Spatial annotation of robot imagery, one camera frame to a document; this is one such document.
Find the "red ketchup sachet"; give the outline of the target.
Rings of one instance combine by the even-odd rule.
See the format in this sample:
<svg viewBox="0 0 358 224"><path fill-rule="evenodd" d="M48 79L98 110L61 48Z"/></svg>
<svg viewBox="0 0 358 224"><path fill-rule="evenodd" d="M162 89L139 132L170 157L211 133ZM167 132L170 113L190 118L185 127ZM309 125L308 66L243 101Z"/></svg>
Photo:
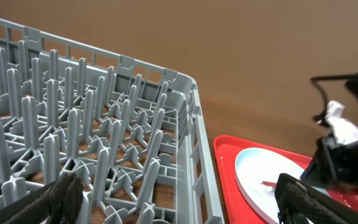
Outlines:
<svg viewBox="0 0 358 224"><path fill-rule="evenodd" d="M272 187L273 189L275 189L276 186L277 186L276 182L269 182L269 181L262 181L262 184L264 184L266 186L269 186L269 187Z"/></svg>

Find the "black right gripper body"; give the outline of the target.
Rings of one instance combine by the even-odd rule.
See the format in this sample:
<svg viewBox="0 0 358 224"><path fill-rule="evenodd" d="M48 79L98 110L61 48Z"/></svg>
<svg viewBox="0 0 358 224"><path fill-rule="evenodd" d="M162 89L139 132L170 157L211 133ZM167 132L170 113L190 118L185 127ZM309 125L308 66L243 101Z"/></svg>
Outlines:
<svg viewBox="0 0 358 224"><path fill-rule="evenodd" d="M313 187L358 195L358 140L343 145L328 134L318 138L316 146L300 179Z"/></svg>

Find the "grey dishwasher rack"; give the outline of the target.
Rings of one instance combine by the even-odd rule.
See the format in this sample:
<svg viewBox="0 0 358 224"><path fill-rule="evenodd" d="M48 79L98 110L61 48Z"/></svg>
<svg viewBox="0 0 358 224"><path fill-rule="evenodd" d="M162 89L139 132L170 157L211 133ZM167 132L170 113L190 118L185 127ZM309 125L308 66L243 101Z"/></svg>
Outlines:
<svg viewBox="0 0 358 224"><path fill-rule="evenodd" d="M0 18L0 223L63 175L76 223L223 223L196 81Z"/></svg>

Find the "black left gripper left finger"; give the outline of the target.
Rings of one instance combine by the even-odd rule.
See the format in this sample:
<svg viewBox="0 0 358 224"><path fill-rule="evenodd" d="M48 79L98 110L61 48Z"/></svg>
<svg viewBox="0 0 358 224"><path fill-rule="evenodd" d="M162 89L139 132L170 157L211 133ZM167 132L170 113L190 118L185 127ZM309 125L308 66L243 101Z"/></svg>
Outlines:
<svg viewBox="0 0 358 224"><path fill-rule="evenodd" d="M7 219L8 224L76 223L83 202L82 180L74 173L63 174L35 201Z"/></svg>

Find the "large white plate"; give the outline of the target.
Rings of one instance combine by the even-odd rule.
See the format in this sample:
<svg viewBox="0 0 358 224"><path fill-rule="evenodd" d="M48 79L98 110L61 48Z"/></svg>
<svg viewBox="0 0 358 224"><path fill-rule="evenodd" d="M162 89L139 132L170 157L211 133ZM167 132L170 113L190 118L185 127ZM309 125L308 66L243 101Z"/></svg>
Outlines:
<svg viewBox="0 0 358 224"><path fill-rule="evenodd" d="M275 189L262 181L276 182L281 173L300 179L304 168L289 158L266 149L251 147L235 160L236 183L251 208L267 223L278 223Z"/></svg>

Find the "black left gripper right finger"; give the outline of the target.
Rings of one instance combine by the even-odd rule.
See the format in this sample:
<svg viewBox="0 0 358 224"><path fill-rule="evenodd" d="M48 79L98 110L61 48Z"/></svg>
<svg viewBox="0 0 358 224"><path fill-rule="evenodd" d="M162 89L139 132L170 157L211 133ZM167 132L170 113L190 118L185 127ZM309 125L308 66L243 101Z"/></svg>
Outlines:
<svg viewBox="0 0 358 224"><path fill-rule="evenodd" d="M278 222L288 224L358 224L358 212L281 173L275 187Z"/></svg>

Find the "red plastic tray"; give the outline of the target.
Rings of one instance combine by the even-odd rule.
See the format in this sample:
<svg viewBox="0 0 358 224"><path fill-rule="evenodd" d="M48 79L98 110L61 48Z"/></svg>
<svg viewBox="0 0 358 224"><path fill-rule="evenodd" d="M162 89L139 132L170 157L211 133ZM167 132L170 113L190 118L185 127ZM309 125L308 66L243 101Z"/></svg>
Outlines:
<svg viewBox="0 0 358 224"><path fill-rule="evenodd" d="M225 135L216 137L214 140L214 152L230 223L266 222L246 202L236 183L235 158L242 150L251 147L258 147L281 154L302 168L307 167L311 161L311 157L263 145L257 142Z"/></svg>

